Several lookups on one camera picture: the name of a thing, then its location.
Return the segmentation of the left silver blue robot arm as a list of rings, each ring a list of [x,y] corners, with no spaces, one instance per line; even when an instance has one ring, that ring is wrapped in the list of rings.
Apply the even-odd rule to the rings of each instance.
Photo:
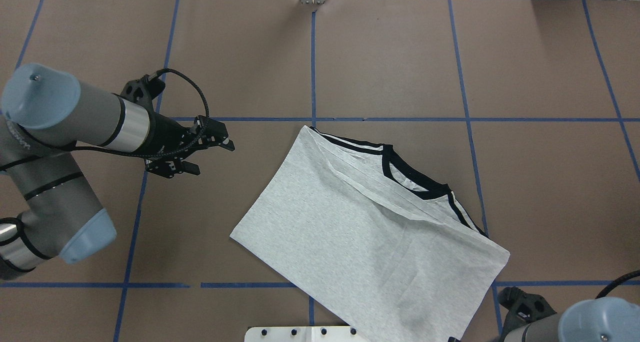
[[[190,127],[158,113],[153,101],[174,74],[198,93],[204,114]],[[31,63],[14,71],[1,94],[1,173],[28,205],[1,219],[1,280],[12,281],[59,257],[73,264],[114,242],[117,231],[73,152],[142,159],[163,178],[199,175],[187,158],[200,150],[235,149],[224,123],[210,117],[202,90],[165,68],[110,93],[72,74]]]

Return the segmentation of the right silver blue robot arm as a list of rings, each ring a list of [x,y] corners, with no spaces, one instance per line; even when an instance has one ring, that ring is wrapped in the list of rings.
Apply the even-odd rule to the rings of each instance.
[[[507,308],[500,341],[638,341],[640,307],[626,299],[585,299],[555,312],[538,294],[506,287],[498,295]]]

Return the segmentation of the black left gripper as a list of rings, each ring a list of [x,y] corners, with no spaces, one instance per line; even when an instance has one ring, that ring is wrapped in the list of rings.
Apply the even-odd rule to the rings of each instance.
[[[145,171],[163,178],[188,174],[199,176],[199,165],[186,161],[198,150],[221,147],[236,148],[226,125],[213,118],[197,116],[192,127],[185,127],[158,113],[150,115],[150,130],[142,144]]]

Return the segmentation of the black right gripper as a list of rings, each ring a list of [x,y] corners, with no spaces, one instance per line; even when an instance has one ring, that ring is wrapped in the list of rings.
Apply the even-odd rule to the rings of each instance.
[[[519,327],[557,314],[542,295],[526,293],[518,287],[504,288],[497,298],[499,304],[507,309],[501,337],[506,337]]]

